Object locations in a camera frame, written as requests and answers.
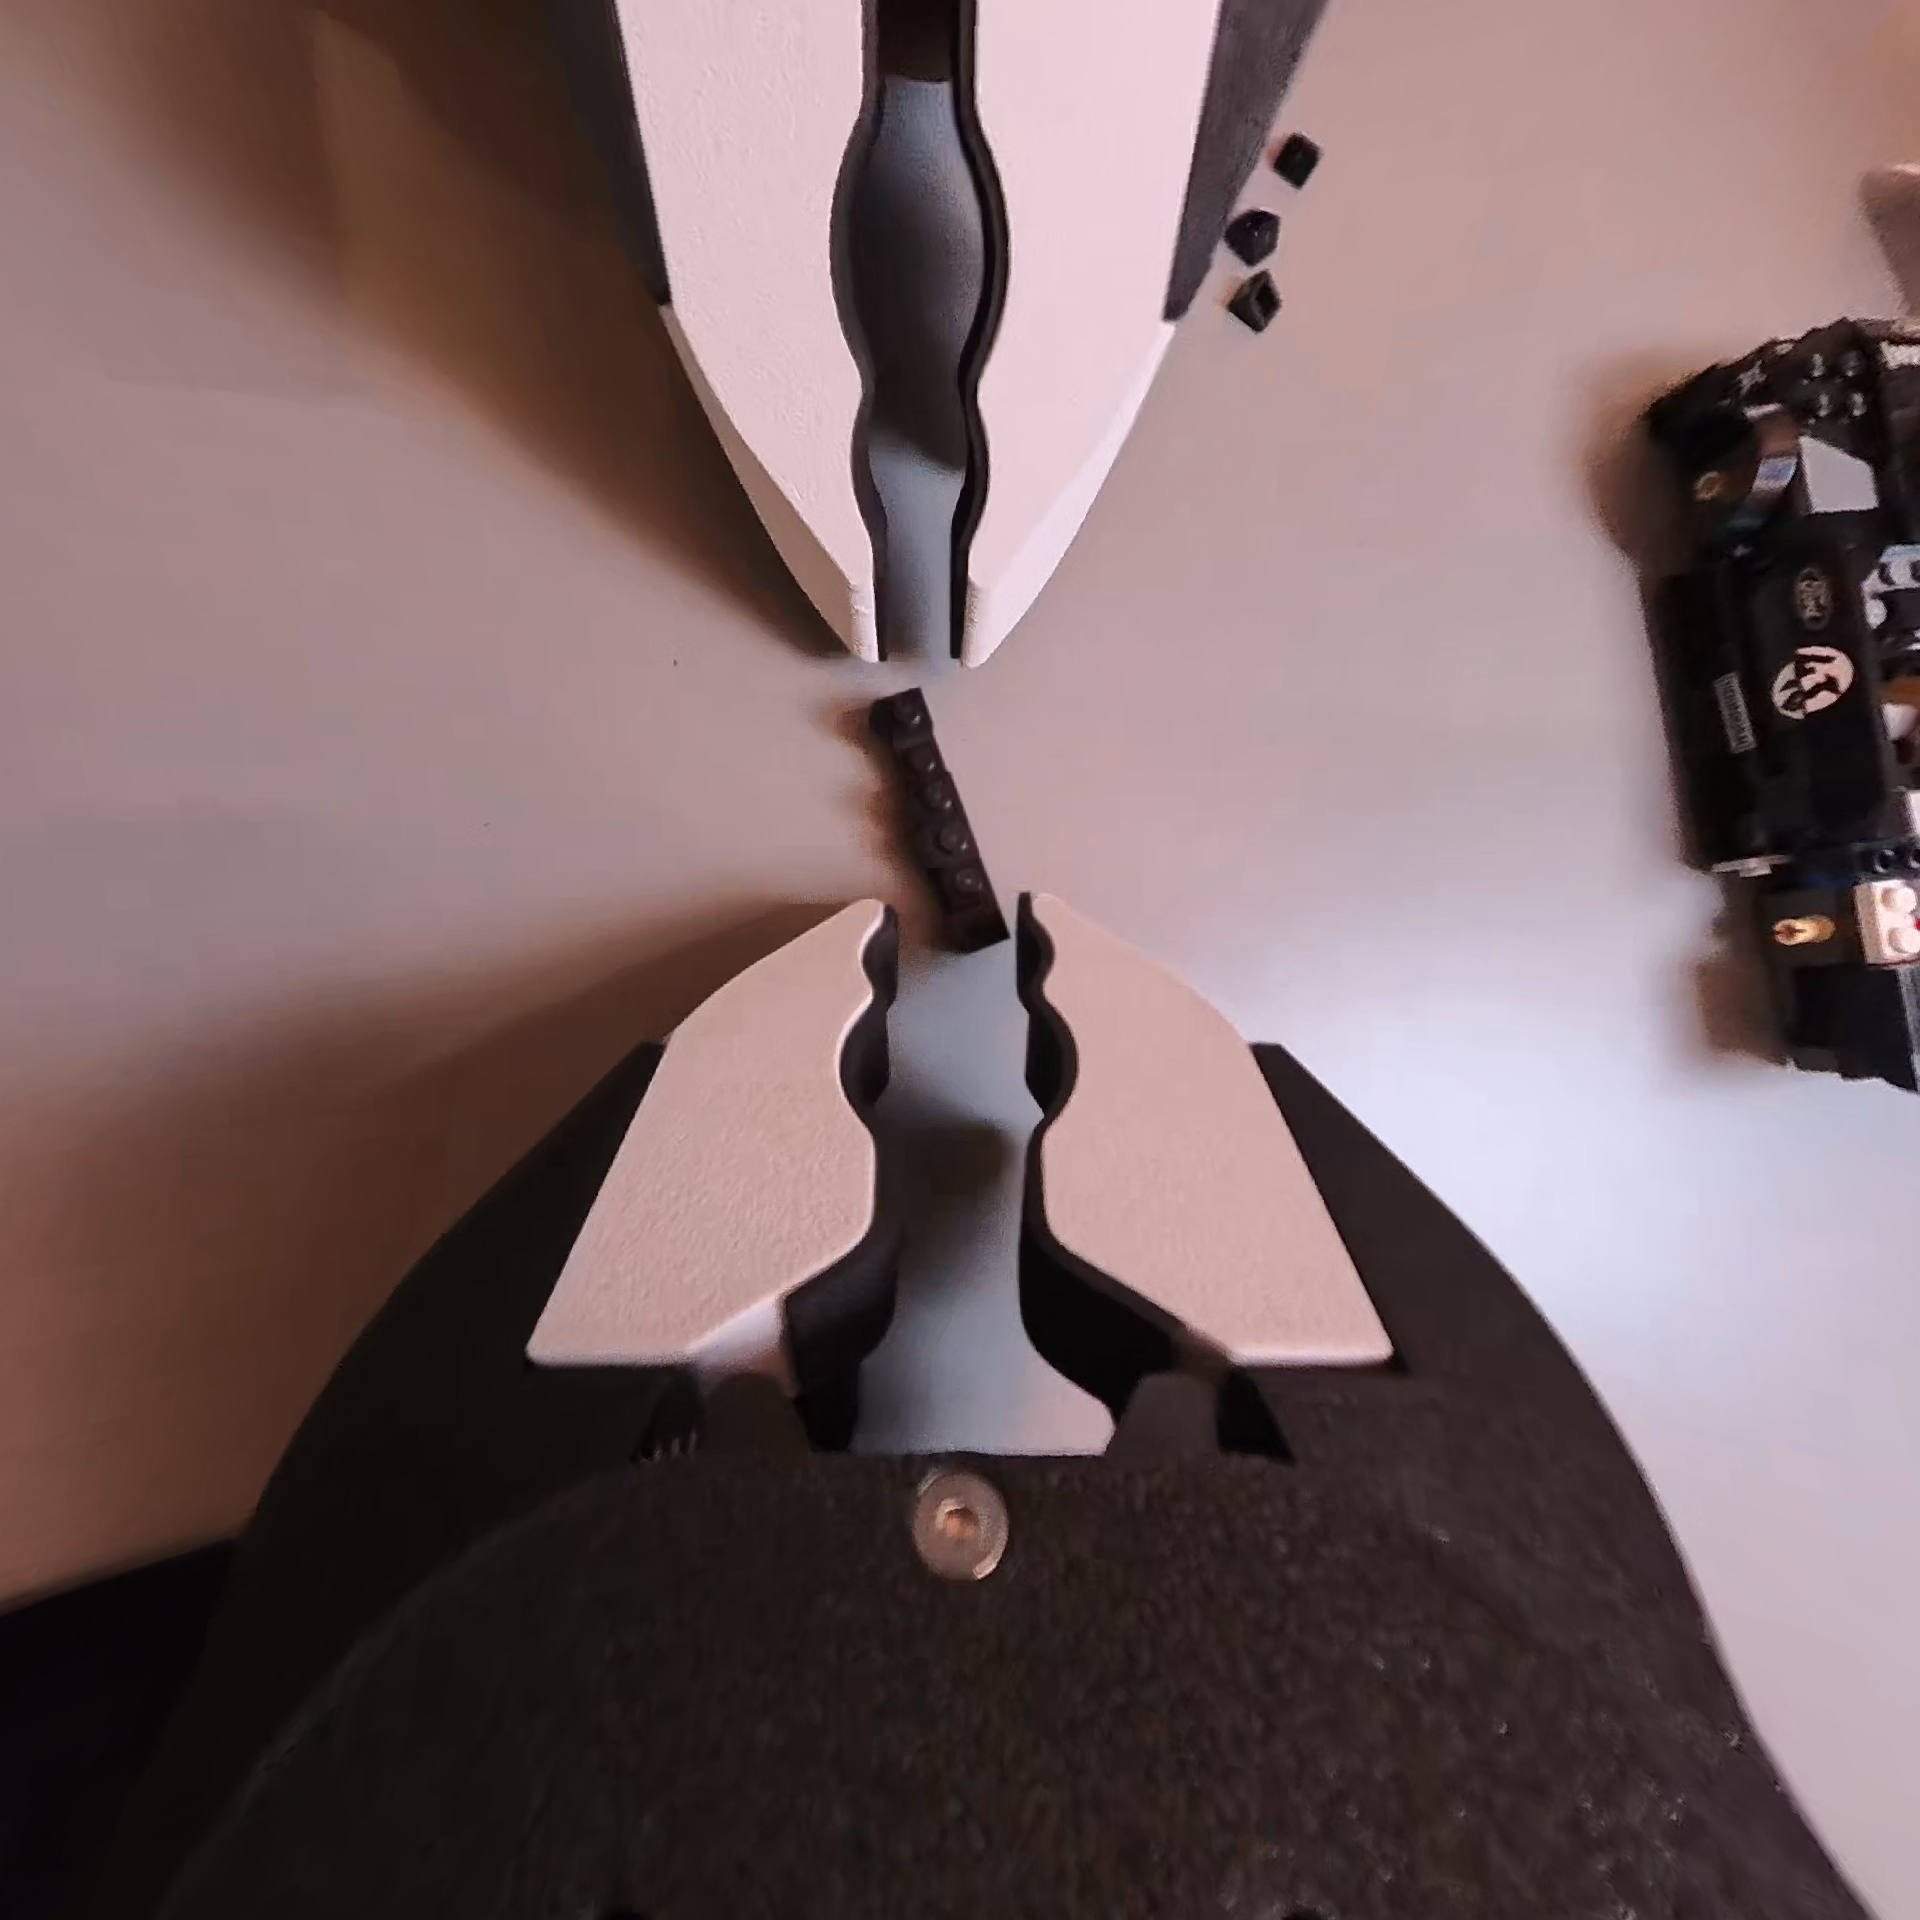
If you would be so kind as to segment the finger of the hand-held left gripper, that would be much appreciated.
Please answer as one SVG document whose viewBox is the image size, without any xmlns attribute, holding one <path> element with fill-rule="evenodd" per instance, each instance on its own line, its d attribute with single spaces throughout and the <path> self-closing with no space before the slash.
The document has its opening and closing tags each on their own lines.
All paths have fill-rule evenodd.
<svg viewBox="0 0 1920 1920">
<path fill-rule="evenodd" d="M 985 665 L 1080 534 L 1173 336 L 1169 274 L 1216 2 L 987 2 L 971 106 L 1005 281 L 977 387 L 983 509 L 962 665 Z"/>
<path fill-rule="evenodd" d="M 863 368 L 835 204 L 865 133 L 855 2 L 619 2 L 663 322 L 786 572 L 852 659 L 880 659 L 858 494 Z"/>
</svg>

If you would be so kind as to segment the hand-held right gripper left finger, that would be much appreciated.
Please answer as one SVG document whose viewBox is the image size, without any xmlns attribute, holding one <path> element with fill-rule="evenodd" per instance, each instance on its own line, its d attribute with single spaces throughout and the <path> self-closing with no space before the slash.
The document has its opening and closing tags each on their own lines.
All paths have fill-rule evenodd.
<svg viewBox="0 0 1920 1920">
<path fill-rule="evenodd" d="M 872 1115 L 895 993 L 897 914 L 855 901 L 674 1026 L 535 1321 L 535 1366 L 797 1396 L 858 1365 L 890 1261 Z"/>
</svg>

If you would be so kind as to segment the cluster of small black tiles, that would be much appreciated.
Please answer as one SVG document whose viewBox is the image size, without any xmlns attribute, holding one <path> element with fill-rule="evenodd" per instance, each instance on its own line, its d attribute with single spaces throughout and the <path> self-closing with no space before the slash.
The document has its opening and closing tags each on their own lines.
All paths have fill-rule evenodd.
<svg viewBox="0 0 1920 1920">
<path fill-rule="evenodd" d="M 1285 133 L 1266 162 L 1285 204 L 1305 192 L 1322 157 L 1323 147 L 1313 134 L 1304 131 Z M 1220 234 L 1220 244 L 1236 270 L 1227 294 L 1227 313 L 1256 336 L 1268 331 L 1282 309 L 1273 274 L 1282 227 L 1282 204 L 1260 202 L 1240 208 Z"/>
</svg>

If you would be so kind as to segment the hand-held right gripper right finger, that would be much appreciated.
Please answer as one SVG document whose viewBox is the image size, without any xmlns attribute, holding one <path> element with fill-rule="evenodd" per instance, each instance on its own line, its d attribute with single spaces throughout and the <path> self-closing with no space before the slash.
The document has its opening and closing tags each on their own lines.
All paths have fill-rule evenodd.
<svg viewBox="0 0 1920 1920">
<path fill-rule="evenodd" d="M 1375 1370 L 1395 1344 L 1253 1044 L 1059 896 L 1016 932 L 1027 1146 L 1019 1309 L 1080 1387 Z"/>
</svg>

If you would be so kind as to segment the black long lego plate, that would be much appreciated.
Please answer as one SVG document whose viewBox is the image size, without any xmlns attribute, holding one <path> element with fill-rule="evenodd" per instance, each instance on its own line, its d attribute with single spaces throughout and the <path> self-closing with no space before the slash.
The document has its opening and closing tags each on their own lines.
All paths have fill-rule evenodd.
<svg viewBox="0 0 1920 1920">
<path fill-rule="evenodd" d="M 913 869 L 928 885 L 944 947 L 979 953 L 1010 940 L 928 700 L 907 688 L 879 697 L 869 724 L 890 762 Z"/>
</svg>

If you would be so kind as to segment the black lego car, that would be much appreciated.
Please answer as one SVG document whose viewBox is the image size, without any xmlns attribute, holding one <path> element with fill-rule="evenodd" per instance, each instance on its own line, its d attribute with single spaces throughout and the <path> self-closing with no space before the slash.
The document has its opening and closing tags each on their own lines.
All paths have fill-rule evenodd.
<svg viewBox="0 0 1920 1920">
<path fill-rule="evenodd" d="M 1682 557 L 1652 592 L 1692 867 L 1795 1067 L 1919 1088 L 1919 325 L 1837 320 L 1644 413 Z"/>
</svg>

